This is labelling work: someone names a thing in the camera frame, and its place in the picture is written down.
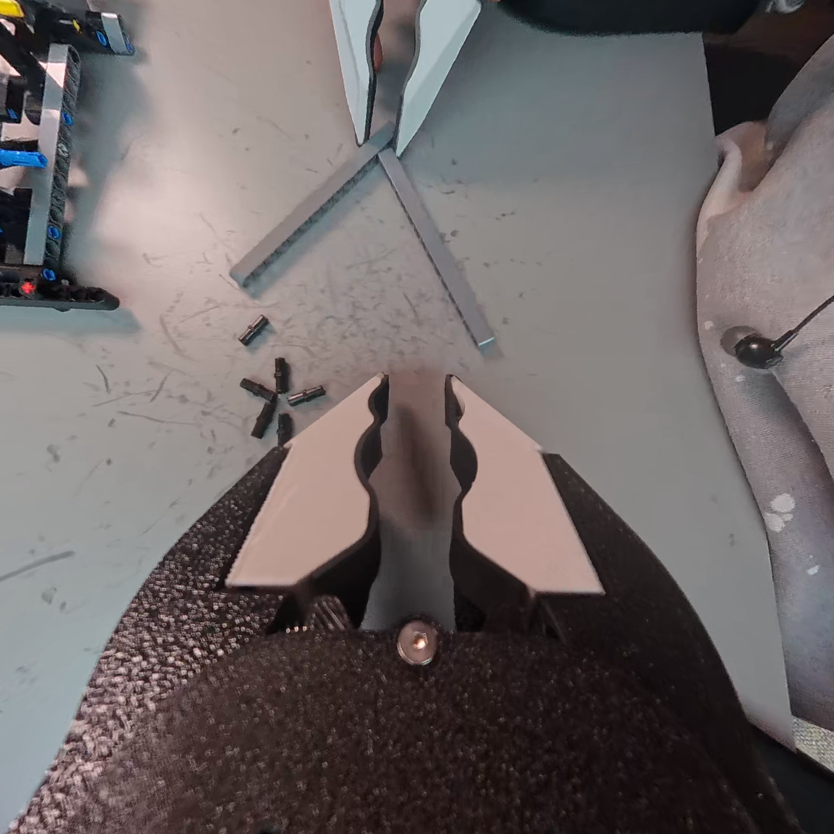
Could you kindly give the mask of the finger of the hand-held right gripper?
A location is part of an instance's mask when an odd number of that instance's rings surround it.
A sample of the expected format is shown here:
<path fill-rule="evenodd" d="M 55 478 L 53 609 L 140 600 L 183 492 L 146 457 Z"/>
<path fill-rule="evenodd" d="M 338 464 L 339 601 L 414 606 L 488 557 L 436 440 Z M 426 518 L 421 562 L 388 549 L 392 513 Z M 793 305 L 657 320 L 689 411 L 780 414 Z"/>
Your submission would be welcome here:
<path fill-rule="evenodd" d="M 370 138 L 377 69 L 374 45 L 383 1 L 329 1 L 342 81 L 359 146 Z"/>
<path fill-rule="evenodd" d="M 414 58 L 400 93 L 393 149 L 400 157 L 419 131 L 483 8 L 481 1 L 422 1 Z"/>

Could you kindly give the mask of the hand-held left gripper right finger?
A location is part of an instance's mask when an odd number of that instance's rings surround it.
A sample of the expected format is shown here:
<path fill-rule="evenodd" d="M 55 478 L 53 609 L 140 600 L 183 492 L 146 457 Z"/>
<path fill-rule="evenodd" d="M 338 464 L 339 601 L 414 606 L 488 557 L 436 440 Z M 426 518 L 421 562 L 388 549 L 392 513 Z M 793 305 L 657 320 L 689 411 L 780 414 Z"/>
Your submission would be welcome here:
<path fill-rule="evenodd" d="M 552 598 L 602 598 L 541 446 L 453 374 L 444 415 L 460 489 L 449 555 L 457 626 L 528 631 Z"/>

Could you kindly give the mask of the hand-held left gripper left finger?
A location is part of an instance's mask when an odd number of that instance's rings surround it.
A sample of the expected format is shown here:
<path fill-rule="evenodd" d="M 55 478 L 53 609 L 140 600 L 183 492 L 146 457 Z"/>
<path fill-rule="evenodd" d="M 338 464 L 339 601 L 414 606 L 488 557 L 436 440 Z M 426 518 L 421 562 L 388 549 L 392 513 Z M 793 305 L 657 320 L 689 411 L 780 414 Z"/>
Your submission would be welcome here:
<path fill-rule="evenodd" d="M 302 620 L 324 597 L 362 625 L 381 566 L 379 503 L 370 476 L 381 462 L 390 378 L 372 376 L 297 434 L 227 576 L 229 589 L 271 591 Z"/>

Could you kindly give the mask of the long black toy beam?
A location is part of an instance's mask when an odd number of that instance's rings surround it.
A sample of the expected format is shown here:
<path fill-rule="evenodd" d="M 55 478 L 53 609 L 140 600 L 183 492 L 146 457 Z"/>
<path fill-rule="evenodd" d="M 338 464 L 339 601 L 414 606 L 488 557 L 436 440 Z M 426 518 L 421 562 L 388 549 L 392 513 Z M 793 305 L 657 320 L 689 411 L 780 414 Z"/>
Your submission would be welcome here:
<path fill-rule="evenodd" d="M 394 123 L 387 122 L 368 142 L 309 193 L 277 226 L 269 231 L 229 272 L 242 288 L 253 283 L 266 267 L 302 238 L 377 161 L 394 140 Z"/>
<path fill-rule="evenodd" d="M 80 285 L 39 285 L 33 279 L 1 283 L 1 306 L 50 308 L 59 312 L 71 309 L 113 311 L 120 307 L 110 292 Z"/>
<path fill-rule="evenodd" d="M 489 352 L 495 332 L 403 164 L 391 149 L 380 151 L 379 160 L 464 328 L 481 353 Z"/>

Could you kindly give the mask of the partly built toy chassis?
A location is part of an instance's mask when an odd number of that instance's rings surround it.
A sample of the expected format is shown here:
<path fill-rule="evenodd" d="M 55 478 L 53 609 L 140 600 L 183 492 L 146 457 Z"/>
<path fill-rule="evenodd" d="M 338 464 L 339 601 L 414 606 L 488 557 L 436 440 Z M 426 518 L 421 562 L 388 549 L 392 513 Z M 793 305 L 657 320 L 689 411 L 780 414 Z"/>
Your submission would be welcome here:
<path fill-rule="evenodd" d="M 95 2 L 1 2 L 1 283 L 82 285 L 62 266 L 81 53 L 134 54 Z"/>

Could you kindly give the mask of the grey desk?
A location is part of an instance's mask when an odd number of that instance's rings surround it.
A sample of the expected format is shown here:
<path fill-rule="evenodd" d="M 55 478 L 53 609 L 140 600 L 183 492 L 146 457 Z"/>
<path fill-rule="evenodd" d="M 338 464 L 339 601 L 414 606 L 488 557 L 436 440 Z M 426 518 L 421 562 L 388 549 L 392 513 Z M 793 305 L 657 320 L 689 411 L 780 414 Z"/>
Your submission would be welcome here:
<path fill-rule="evenodd" d="M 402 164 L 494 329 L 483 355 L 377 165 L 251 289 L 229 275 L 356 151 L 327 2 L 113 7 L 138 56 L 83 58 L 68 260 L 120 307 L 2 308 L 2 832 L 151 570 L 273 447 L 239 381 L 279 355 L 327 391 L 297 430 L 391 379 L 364 628 L 453 624 L 457 374 L 662 559 L 747 714 L 791 744 L 764 525 L 698 344 L 701 38 L 477 21 Z"/>

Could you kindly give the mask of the person's beige clothing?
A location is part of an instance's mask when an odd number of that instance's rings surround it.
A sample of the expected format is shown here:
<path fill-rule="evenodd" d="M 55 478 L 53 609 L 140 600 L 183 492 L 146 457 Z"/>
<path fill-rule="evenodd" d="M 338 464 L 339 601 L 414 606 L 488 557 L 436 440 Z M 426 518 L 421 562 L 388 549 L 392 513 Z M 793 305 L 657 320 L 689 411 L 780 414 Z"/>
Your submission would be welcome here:
<path fill-rule="evenodd" d="M 712 389 L 766 532 L 791 718 L 832 771 L 833 319 L 771 370 L 721 347 L 737 325 L 777 338 L 833 290 L 833 38 L 764 120 L 717 137 L 696 227 L 696 314 Z"/>

